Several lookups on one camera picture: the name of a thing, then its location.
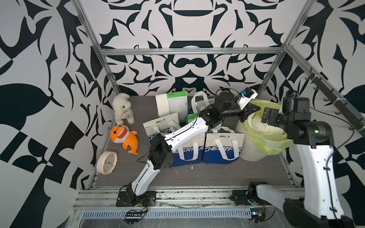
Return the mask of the white receipt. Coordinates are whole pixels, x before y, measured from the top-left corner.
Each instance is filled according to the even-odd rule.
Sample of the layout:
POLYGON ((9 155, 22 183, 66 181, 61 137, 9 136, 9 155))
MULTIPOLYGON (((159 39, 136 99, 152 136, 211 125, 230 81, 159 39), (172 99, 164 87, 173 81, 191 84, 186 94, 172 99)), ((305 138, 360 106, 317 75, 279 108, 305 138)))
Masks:
POLYGON ((155 97, 156 97, 158 117, 169 115, 170 108, 167 94, 156 95, 155 97))

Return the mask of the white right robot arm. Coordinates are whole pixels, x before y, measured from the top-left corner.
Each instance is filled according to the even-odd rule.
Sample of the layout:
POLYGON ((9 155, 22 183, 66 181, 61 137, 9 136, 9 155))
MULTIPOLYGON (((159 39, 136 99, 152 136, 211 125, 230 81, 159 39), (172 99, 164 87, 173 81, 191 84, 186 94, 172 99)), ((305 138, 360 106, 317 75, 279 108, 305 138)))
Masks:
POLYGON ((296 145, 302 163, 305 196, 291 199, 260 181, 250 183, 247 199, 275 206, 297 228, 353 228, 354 222, 344 214, 336 190, 332 128, 326 122, 311 120, 309 99, 285 97, 282 109, 265 108, 261 121, 281 128, 296 145))

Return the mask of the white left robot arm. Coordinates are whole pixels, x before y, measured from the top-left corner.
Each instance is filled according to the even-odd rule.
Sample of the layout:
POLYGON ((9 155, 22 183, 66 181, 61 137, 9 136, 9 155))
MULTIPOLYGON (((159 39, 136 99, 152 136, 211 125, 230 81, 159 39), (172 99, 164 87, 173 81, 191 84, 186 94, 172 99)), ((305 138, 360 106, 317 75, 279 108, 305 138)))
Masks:
POLYGON ((213 104, 199 112, 194 121, 170 134, 158 133, 147 152, 145 167, 134 181, 126 185, 125 191, 119 191, 116 206, 138 205, 145 198, 149 185, 158 173, 172 165, 173 153, 184 143, 198 135, 206 134, 217 127, 224 118, 237 116, 243 122, 249 115, 259 111, 259 106, 250 103, 257 95, 255 90, 246 88, 235 96, 225 88, 215 97, 213 104))

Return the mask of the torn paper pieces in bin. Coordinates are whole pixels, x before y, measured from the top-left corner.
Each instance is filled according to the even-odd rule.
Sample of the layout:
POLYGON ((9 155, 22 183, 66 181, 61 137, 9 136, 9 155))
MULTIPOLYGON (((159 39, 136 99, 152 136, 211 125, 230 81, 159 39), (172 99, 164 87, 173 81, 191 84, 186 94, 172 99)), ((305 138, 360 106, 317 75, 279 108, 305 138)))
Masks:
POLYGON ((272 135, 284 135, 284 131, 279 127, 268 125, 261 122, 261 117, 258 114, 251 114, 248 119, 249 128, 260 135, 272 136, 272 135))

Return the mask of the green plastic bin liner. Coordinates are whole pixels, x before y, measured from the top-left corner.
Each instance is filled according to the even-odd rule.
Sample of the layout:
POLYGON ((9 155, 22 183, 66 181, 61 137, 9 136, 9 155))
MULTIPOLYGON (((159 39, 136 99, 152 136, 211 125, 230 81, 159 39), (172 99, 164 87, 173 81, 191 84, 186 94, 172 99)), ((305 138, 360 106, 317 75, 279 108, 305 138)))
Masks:
MULTIPOLYGON (((273 109, 280 109, 281 105, 278 103, 266 101, 266 100, 252 100, 252 104, 258 105, 261 107, 261 110, 255 112, 253 114, 258 114, 261 118, 266 107, 273 109)), ((286 148, 289 148, 293 145, 293 141, 287 138, 287 134, 284 132, 284 135, 272 135, 272 136, 264 136, 258 133, 253 132, 249 126, 248 121, 245 120, 243 123, 243 127, 248 133, 250 139, 254 142, 257 148, 266 155, 278 155, 286 148)))

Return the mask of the white round trash bin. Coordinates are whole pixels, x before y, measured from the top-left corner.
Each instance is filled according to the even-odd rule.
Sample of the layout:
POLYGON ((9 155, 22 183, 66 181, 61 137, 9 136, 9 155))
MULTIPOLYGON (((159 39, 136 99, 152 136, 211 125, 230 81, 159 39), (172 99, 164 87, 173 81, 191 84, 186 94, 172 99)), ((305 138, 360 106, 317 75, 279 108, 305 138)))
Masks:
POLYGON ((267 156, 266 154, 262 153, 254 144, 254 142, 250 139, 248 133, 243 127, 243 123, 241 123, 240 121, 238 121, 236 125, 235 132, 245 135, 242 150, 240 152, 240 157, 242 159, 249 162, 257 162, 267 156))

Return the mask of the green white middle bag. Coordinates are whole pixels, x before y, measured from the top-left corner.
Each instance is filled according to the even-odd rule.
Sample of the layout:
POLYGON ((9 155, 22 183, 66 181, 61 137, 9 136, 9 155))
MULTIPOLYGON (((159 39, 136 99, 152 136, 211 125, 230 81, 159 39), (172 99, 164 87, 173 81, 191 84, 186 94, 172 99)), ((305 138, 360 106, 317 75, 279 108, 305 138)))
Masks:
POLYGON ((186 124, 189 124, 192 121, 194 121, 198 117, 198 115, 199 115, 198 113, 188 114, 186 119, 186 124))

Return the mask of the green white bag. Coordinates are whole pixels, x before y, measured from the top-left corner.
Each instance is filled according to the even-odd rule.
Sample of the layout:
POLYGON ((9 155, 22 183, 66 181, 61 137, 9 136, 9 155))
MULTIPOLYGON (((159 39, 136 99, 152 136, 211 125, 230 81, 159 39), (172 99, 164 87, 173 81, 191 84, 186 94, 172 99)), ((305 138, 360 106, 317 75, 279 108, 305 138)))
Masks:
POLYGON ((186 124, 189 124, 192 121, 194 121, 198 117, 198 115, 199 115, 198 113, 188 114, 186 119, 186 124))
POLYGON ((167 94, 169 101, 170 114, 177 113, 179 121, 186 120, 188 115, 188 98, 186 91, 167 94))

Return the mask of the blue white front left bag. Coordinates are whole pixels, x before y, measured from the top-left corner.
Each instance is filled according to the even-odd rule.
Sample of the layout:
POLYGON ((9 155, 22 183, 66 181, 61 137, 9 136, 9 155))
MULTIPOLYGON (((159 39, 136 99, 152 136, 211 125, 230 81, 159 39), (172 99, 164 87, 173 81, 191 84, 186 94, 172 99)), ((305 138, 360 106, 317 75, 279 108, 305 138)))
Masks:
POLYGON ((202 162, 205 134, 198 135, 173 152, 171 167, 185 166, 202 162))

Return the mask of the green white back left bag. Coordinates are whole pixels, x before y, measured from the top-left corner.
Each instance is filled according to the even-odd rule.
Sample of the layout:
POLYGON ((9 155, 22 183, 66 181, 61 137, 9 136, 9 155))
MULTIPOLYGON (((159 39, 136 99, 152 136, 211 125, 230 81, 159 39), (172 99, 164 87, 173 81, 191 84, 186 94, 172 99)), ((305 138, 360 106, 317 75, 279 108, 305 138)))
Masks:
POLYGON ((177 113, 179 121, 186 120, 188 115, 188 98, 186 91, 167 94, 169 101, 170 114, 177 113))

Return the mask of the white plush rabbit toy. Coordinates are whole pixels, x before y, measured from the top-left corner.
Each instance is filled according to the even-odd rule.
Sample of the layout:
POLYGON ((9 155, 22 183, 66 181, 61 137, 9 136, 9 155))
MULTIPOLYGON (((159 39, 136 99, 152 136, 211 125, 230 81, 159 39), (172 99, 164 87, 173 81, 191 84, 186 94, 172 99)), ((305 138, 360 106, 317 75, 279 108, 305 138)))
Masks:
POLYGON ((124 119, 126 119, 129 124, 135 123, 131 102, 128 101, 129 98, 130 96, 128 94, 120 93, 113 99, 112 107, 117 125, 124 124, 124 119))

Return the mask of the orange plush monster toy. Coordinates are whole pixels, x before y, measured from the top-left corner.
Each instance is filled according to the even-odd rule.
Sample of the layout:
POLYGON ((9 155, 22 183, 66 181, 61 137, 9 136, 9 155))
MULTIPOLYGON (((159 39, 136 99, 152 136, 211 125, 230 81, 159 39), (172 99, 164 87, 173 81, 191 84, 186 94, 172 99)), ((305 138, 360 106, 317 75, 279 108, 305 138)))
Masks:
POLYGON ((125 150, 130 147, 129 154, 138 155, 138 139, 137 131, 130 131, 128 126, 121 124, 113 127, 110 132, 111 141, 117 144, 122 144, 125 150))

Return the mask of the white tape roll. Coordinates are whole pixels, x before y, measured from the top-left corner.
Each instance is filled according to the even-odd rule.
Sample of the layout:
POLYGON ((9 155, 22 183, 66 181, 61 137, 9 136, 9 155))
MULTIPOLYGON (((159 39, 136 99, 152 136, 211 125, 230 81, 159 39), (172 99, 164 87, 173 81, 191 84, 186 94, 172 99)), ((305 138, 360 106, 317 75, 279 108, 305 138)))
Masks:
POLYGON ((97 161, 97 172, 103 175, 109 175, 115 169, 117 164, 117 153, 105 151, 97 161))

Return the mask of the black wall hook rail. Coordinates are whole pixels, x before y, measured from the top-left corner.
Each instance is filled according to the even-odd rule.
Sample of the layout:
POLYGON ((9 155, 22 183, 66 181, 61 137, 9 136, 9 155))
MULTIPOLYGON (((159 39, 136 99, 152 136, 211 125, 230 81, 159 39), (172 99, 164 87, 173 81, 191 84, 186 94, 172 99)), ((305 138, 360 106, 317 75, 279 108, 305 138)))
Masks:
POLYGON ((351 124, 350 130, 357 130, 362 137, 365 137, 365 117, 346 99, 333 85, 322 75, 316 74, 311 67, 306 80, 314 83, 315 91, 324 94, 324 101, 334 105, 338 110, 336 115, 343 115, 351 124))

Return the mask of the aluminium frame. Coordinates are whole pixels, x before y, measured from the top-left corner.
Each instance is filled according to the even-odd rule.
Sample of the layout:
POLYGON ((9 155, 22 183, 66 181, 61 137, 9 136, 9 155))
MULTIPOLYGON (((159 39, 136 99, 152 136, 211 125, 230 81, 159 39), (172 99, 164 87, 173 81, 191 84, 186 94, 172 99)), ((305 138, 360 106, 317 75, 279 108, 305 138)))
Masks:
POLYGON ((312 67, 365 116, 364 1, 74 1, 116 92, 288 90, 328 122, 339 187, 365 186, 365 138, 306 80, 312 67))

